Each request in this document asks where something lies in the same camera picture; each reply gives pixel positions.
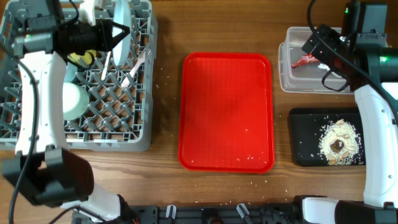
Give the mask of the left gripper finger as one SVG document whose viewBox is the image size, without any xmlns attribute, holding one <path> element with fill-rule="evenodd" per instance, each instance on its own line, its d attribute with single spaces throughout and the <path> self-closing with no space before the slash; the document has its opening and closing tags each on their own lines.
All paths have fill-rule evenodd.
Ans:
<svg viewBox="0 0 398 224">
<path fill-rule="evenodd" d="M 112 33 L 111 48 L 114 49 L 125 37 L 129 35 L 129 32 L 122 31 L 118 34 Z"/>
<path fill-rule="evenodd" d="M 129 34 L 130 33 L 130 28 L 129 26 L 125 26 L 122 24 L 119 24 L 117 22 L 112 21 L 112 33 L 113 34 Z"/>
</svg>

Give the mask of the red snack wrapper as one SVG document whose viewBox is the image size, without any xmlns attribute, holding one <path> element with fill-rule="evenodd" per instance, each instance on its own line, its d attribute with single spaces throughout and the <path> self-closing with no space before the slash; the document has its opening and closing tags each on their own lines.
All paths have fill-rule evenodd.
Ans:
<svg viewBox="0 0 398 224">
<path fill-rule="evenodd" d="M 297 68 L 309 63 L 317 62 L 318 59 L 314 57 L 312 54 L 303 55 L 297 62 L 291 65 L 291 68 Z"/>
</svg>

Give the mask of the light blue plate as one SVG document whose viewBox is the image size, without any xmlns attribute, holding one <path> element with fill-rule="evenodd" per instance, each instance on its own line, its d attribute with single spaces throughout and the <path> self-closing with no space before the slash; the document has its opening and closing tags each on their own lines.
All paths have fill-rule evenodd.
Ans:
<svg viewBox="0 0 398 224">
<path fill-rule="evenodd" d="M 125 38 L 113 48 L 114 63 L 119 66 L 127 60 L 131 42 L 131 9 L 128 0 L 116 1 L 113 22 L 128 28 Z"/>
</svg>

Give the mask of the yellow plastic cup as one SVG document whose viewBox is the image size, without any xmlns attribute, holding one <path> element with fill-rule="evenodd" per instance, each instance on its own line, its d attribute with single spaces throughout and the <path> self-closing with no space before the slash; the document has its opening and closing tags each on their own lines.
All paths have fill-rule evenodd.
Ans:
<svg viewBox="0 0 398 224">
<path fill-rule="evenodd" d="M 95 50 L 87 50 L 83 55 L 78 55 L 76 53 L 72 53 L 68 56 L 68 58 L 75 63 L 81 64 L 80 61 L 84 62 L 86 65 L 90 65 L 94 62 L 97 51 Z"/>
</svg>

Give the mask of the white plastic fork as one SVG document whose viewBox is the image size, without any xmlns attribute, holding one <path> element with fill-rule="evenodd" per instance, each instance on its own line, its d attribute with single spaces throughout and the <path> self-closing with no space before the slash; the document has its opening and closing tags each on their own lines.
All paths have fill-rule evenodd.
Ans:
<svg viewBox="0 0 398 224">
<path fill-rule="evenodd" d="M 139 67 L 146 60 L 146 49 L 144 49 L 138 56 L 136 64 L 133 66 L 132 70 L 129 72 L 129 75 L 122 81 L 121 88 L 129 88 L 133 85 L 133 78 L 137 73 Z"/>
</svg>

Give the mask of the white plastic spoon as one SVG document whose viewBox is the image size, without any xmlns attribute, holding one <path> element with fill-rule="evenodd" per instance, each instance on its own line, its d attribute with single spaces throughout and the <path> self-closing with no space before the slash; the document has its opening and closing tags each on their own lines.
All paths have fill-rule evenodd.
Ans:
<svg viewBox="0 0 398 224">
<path fill-rule="evenodd" d="M 101 73 L 101 80 L 102 80 L 102 81 L 105 81 L 105 79 L 106 79 L 106 74 L 107 74 L 107 72 L 108 72 L 108 67 L 109 67 L 110 58 L 111 58 L 111 52 L 108 52 L 107 55 L 106 55 L 106 60 L 105 60 L 105 63 L 104 63 L 104 68 L 103 68 L 103 71 L 102 71 L 102 73 Z"/>
</svg>

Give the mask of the green plastic bowl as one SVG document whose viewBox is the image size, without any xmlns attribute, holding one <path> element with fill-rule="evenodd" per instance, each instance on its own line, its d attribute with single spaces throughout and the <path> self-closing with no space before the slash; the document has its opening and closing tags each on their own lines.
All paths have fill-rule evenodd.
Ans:
<svg viewBox="0 0 398 224">
<path fill-rule="evenodd" d="M 82 86 L 64 83 L 62 103 L 64 120 L 73 120 L 85 113 L 90 103 L 90 97 Z"/>
</svg>

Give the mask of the white napkin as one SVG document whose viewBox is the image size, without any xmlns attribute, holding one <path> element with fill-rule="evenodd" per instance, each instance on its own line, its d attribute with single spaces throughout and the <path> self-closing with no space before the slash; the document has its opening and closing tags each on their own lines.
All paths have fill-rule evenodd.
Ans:
<svg viewBox="0 0 398 224">
<path fill-rule="evenodd" d="M 327 66 L 326 64 L 324 64 L 324 63 L 320 63 L 319 65 L 318 65 L 318 68 L 319 69 L 322 69 L 322 70 L 326 70 L 326 71 L 330 71 L 330 68 L 329 68 L 329 66 Z M 334 77 L 336 77 L 336 78 L 341 78 L 341 76 L 339 76 L 337 73 L 335 73 L 335 72 L 332 72 L 331 73 Z"/>
</svg>

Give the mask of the light blue bowl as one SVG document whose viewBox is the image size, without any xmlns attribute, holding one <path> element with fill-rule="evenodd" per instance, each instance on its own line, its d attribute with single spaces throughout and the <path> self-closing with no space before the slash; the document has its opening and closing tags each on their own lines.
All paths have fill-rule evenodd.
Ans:
<svg viewBox="0 0 398 224">
<path fill-rule="evenodd" d="M 64 82 L 65 83 L 71 83 L 74 81 L 75 79 L 75 74 L 78 71 L 78 68 L 71 64 L 71 63 L 67 63 L 67 67 L 66 67 L 66 74 L 64 77 Z"/>
</svg>

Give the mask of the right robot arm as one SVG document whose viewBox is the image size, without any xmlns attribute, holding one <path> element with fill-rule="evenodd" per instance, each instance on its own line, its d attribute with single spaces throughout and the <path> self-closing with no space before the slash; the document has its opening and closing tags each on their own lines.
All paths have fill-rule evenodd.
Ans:
<svg viewBox="0 0 398 224">
<path fill-rule="evenodd" d="M 311 27 L 303 45 L 346 81 L 363 125 L 366 182 L 360 202 L 295 198 L 302 223 L 397 222 L 397 49 L 386 44 L 387 5 L 351 1 L 340 32 Z"/>
</svg>

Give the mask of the grey dishwasher rack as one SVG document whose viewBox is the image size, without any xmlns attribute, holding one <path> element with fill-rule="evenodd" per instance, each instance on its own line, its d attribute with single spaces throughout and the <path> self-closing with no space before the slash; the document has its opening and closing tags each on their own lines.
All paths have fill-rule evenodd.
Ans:
<svg viewBox="0 0 398 224">
<path fill-rule="evenodd" d="M 113 55 L 107 74 L 101 75 L 106 52 L 96 53 L 90 68 L 75 73 L 73 83 L 90 97 L 84 115 L 64 121 L 67 143 L 72 149 L 92 151 L 145 151 L 150 146 L 152 128 L 152 75 L 157 50 L 157 19 L 150 1 L 128 1 L 131 8 L 131 46 L 127 60 L 116 65 Z M 27 6 L 8 1 L 1 22 L 1 43 L 8 49 L 16 34 L 24 31 Z M 144 52 L 145 62 L 130 75 Z M 15 149 L 20 134 L 22 85 L 18 66 L 1 56 L 1 149 Z"/>
</svg>

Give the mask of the black tray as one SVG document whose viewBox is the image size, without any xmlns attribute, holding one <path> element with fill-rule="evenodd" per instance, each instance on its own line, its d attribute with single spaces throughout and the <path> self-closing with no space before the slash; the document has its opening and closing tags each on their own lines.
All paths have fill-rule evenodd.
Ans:
<svg viewBox="0 0 398 224">
<path fill-rule="evenodd" d="M 289 130 L 293 161 L 302 167 L 329 166 L 327 156 L 321 152 L 320 144 L 329 126 L 343 119 L 350 124 L 359 146 L 357 152 L 338 166 L 360 166 L 365 164 L 363 127 L 357 108 L 294 108 L 289 112 Z"/>
</svg>

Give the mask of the white rice pile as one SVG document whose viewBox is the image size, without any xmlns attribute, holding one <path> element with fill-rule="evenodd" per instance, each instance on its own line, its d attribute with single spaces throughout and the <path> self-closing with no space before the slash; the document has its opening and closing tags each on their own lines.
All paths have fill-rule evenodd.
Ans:
<svg viewBox="0 0 398 224">
<path fill-rule="evenodd" d="M 345 119 L 328 121 L 317 128 L 315 152 L 311 159 L 319 159 L 327 166 L 365 165 L 362 134 Z"/>
</svg>

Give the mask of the brown food scrap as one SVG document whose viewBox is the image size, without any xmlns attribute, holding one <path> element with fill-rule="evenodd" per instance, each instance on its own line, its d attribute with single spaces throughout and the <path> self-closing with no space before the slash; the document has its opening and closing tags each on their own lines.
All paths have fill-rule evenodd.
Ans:
<svg viewBox="0 0 398 224">
<path fill-rule="evenodd" d="M 342 140 L 335 140 L 332 144 L 330 144 L 330 149 L 332 152 L 334 153 L 339 153 L 343 148 L 344 148 L 345 144 Z"/>
</svg>

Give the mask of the red plastic tray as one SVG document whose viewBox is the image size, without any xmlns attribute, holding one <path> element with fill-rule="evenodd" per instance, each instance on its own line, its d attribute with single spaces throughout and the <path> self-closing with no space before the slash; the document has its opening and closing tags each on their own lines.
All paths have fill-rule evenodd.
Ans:
<svg viewBox="0 0 398 224">
<path fill-rule="evenodd" d="M 275 162 L 272 70 L 255 53 L 183 62 L 178 161 L 187 170 L 263 174 Z"/>
</svg>

